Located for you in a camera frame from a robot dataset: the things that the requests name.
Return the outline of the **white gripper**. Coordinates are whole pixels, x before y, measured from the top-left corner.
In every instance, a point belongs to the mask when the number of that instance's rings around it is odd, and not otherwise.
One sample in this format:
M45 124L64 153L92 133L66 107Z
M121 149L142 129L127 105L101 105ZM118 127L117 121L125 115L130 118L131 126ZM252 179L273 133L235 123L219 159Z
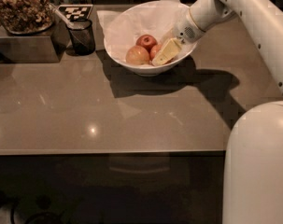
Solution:
M154 66L165 65L181 52L181 43L195 43L204 34L205 32L193 21L190 12L187 9L181 10L177 15L173 28L162 36L160 43L163 45L156 53L152 64Z

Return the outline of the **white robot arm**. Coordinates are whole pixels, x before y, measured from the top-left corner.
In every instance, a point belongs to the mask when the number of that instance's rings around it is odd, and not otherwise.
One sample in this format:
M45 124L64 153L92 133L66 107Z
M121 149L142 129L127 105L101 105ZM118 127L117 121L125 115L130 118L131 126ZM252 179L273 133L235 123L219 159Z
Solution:
M197 0L163 36L153 62L163 65L211 27L237 17L262 65L250 85L270 84L280 98L257 105L233 126L226 147L222 224L283 224L283 11L270 0Z

